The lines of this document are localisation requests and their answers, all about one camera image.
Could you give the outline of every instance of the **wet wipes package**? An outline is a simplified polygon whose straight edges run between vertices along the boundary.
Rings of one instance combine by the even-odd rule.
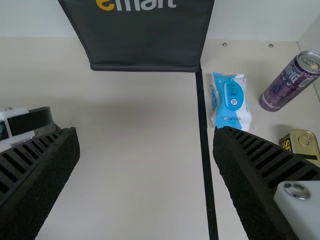
[[[244,74],[224,76],[212,73],[211,99],[213,126],[229,126],[248,131],[251,113],[245,98],[247,79]]]

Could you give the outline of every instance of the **white shelf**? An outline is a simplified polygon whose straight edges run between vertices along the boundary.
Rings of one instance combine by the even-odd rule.
[[[259,96],[299,53],[296,42],[228,41],[207,40],[201,64],[208,122],[208,142],[212,153],[214,128],[211,102],[211,72],[224,75],[243,73],[247,77],[246,99],[252,114],[249,132],[278,144],[278,140],[292,129],[307,129],[320,138],[320,103],[313,85],[305,89],[278,112],[264,110],[258,102]],[[211,159],[216,217],[219,239],[248,239],[230,199],[230,194],[219,169]]]
[[[313,86],[279,112],[259,106],[259,95],[299,52],[296,42],[272,43],[206,42],[211,152],[212,71],[246,74],[251,133],[274,143],[291,128],[320,136]],[[79,163],[37,240],[209,239],[193,73],[92,71],[76,38],[0,38],[0,52],[0,108],[50,106],[58,125],[77,127],[80,141]],[[244,240],[213,159],[211,170],[219,239]]]

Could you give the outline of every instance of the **emart logo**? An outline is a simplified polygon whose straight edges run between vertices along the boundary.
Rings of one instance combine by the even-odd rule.
[[[175,8],[177,5],[174,4],[174,0],[95,0],[99,8],[105,11],[111,11],[116,7],[117,11],[131,11],[132,9],[136,11],[140,10],[152,10],[155,8],[162,9],[166,5],[169,8]]]

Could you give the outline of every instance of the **screw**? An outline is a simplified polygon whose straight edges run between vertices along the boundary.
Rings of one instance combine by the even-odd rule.
[[[296,181],[289,181],[284,185],[284,190],[292,197],[300,200],[307,200],[311,193],[303,184]]]

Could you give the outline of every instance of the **can pull tab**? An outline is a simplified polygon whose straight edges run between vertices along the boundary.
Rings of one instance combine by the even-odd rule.
[[[312,70],[318,70],[320,66],[312,58],[305,58],[303,61],[310,66]]]

